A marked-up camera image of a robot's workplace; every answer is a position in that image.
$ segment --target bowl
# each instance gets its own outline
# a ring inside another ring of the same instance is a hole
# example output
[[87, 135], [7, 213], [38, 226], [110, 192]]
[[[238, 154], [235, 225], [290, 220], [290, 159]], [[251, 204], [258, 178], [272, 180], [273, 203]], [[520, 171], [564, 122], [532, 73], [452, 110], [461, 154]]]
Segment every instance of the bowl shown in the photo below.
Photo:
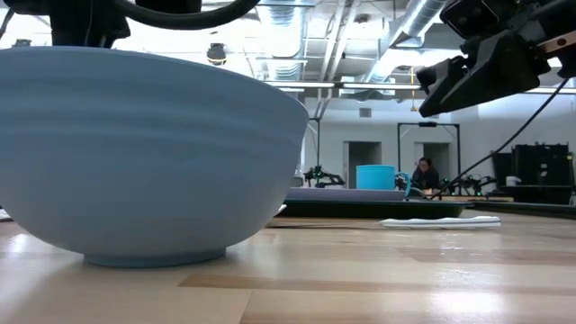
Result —
[[227, 70], [68, 47], [0, 51], [0, 205], [103, 266], [224, 254], [278, 212], [308, 114]]

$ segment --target ceiling pipe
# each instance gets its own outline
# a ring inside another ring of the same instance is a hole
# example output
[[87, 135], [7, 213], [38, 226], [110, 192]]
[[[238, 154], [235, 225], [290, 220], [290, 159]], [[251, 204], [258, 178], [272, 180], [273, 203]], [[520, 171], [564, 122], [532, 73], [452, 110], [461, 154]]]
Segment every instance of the ceiling pipe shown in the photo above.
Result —
[[391, 23], [390, 31], [380, 39], [383, 54], [364, 76], [364, 82], [383, 83], [398, 66], [389, 58], [388, 49], [410, 38], [423, 37], [434, 18], [440, 13], [446, 0], [411, 0], [406, 13]]
[[328, 71], [328, 65], [330, 58], [332, 57], [332, 51], [336, 45], [336, 40], [340, 34], [340, 24], [342, 23], [342, 17], [344, 16], [344, 7], [346, 6], [346, 0], [337, 0], [336, 12], [334, 13], [334, 20], [332, 23], [332, 31], [328, 36], [328, 42], [326, 43], [326, 51], [324, 52], [324, 60], [322, 61], [322, 67], [320, 69], [320, 74], [318, 77], [319, 81], [324, 81], [326, 77], [326, 72]]
[[354, 25], [354, 20], [356, 18], [356, 13], [358, 12], [358, 7], [362, 3], [362, 0], [353, 0], [352, 5], [350, 6], [350, 11], [348, 12], [348, 20], [346, 21], [346, 25], [342, 30], [342, 36], [340, 36], [340, 41], [338, 42], [338, 46], [336, 48], [336, 54], [334, 55], [334, 61], [332, 62], [332, 66], [330, 67], [330, 72], [328, 73], [328, 81], [332, 81], [334, 76], [336, 75], [336, 71], [338, 70], [338, 65], [340, 64], [340, 60], [342, 59], [342, 54], [344, 53], [344, 49], [346, 48], [348, 39], [350, 38], [350, 33], [353, 30], [352, 26]]
[[[288, 6], [260, 6], [257, 8], [270, 55], [275, 59], [297, 59], [302, 54], [302, 39], [306, 23], [306, 9]], [[302, 78], [302, 62], [273, 59], [266, 62], [271, 80], [297, 81]]]

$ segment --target ceiling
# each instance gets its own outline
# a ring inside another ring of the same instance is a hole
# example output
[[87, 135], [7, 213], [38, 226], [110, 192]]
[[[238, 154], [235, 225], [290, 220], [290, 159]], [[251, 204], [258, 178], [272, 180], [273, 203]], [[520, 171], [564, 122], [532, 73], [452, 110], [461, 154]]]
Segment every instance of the ceiling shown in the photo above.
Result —
[[[294, 0], [276, 1], [284, 1], [288, 5], [294, 3]], [[299, 23], [303, 30], [300, 37], [301, 50], [292, 58], [278, 58], [277, 53], [288, 46], [287, 36], [281, 33], [281, 29], [270, 28], [270, 25], [265, 23], [262, 14], [266, 9], [263, 6], [258, 6], [247, 15], [246, 19], [203, 31], [161, 30], [129, 20], [131, 36], [125, 40], [117, 40], [114, 47], [117, 50], [135, 50], [210, 64], [206, 58], [207, 49], [211, 43], [222, 43], [225, 45], [228, 59], [222, 68], [258, 79], [273, 79], [273, 74], [270, 72], [273, 64], [297, 63], [302, 69], [301, 73], [295, 76], [296, 79], [318, 81], [330, 80], [330, 73], [322, 75], [322, 66], [325, 54], [330, 50], [330, 38], [336, 37], [334, 49], [328, 55], [330, 66], [328, 70], [335, 66], [332, 79], [353, 77], [355, 80], [365, 81], [361, 76], [368, 73], [377, 62], [381, 56], [379, 53], [383, 53], [383, 40], [389, 34], [394, 22], [402, 19], [409, 6], [409, 0], [357, 1], [359, 6], [351, 17], [350, 13], [354, 12], [353, 0], [348, 0], [340, 24], [334, 26], [338, 0], [303, 1], [310, 1], [311, 6], [302, 9], [304, 18]], [[202, 10], [213, 10], [221, 5], [221, 0], [204, 1]], [[0, 19], [6, 10], [5, 6], [0, 8]], [[32, 46], [50, 45], [49, 21], [49, 17], [16, 15], [0, 40], [0, 48], [10, 48], [17, 39], [31, 40]], [[443, 25], [437, 17], [433, 22], [424, 34], [424, 41], [417, 49], [418, 53], [415, 53], [414, 49], [389, 49], [386, 52], [384, 63], [392, 66], [390, 78], [386, 82], [417, 83], [413, 71], [460, 53], [458, 46], [462, 39]], [[346, 46], [342, 55], [336, 57], [339, 43]], [[550, 73], [542, 77], [542, 82], [544, 86], [551, 86], [560, 81], [554, 73]], [[416, 100], [423, 98], [420, 92], [396, 93], [394, 96], [396, 102], [399, 101], [398, 97], [409, 101], [414, 99], [413, 96]], [[307, 91], [306, 95], [316, 96], [316, 91]]]

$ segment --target ductwork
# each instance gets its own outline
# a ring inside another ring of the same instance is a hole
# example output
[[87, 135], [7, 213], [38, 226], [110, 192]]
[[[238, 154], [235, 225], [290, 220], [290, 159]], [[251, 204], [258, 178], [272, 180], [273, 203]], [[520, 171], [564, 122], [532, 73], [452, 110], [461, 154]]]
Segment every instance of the ductwork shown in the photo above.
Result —
[[263, 30], [268, 33], [270, 55], [268, 74], [270, 79], [297, 81], [302, 78], [302, 63], [291, 62], [302, 54], [302, 38], [306, 23], [306, 11], [301, 7], [260, 6], [257, 8]]
[[392, 22], [389, 32], [380, 39], [382, 56], [373, 65], [371, 71], [364, 76], [364, 81], [370, 83], [386, 81], [392, 71], [402, 65], [396, 58], [398, 53], [390, 50], [390, 46], [398, 45], [408, 39], [423, 38], [445, 4], [446, 0], [411, 0], [406, 13], [397, 21]]

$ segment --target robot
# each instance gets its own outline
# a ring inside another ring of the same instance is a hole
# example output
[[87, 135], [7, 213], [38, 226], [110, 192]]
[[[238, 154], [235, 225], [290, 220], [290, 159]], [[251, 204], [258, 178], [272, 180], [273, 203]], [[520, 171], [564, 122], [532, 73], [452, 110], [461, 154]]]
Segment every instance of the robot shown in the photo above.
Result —
[[[12, 14], [48, 15], [55, 46], [111, 48], [130, 36], [127, 17], [158, 28], [201, 30], [242, 17], [259, 0], [235, 0], [204, 13], [202, 0], [4, 1]], [[575, 0], [449, 0], [440, 18], [464, 39], [464, 56], [417, 73], [427, 94], [419, 108], [424, 117], [536, 88], [550, 58], [561, 61], [560, 77], [576, 77]]]

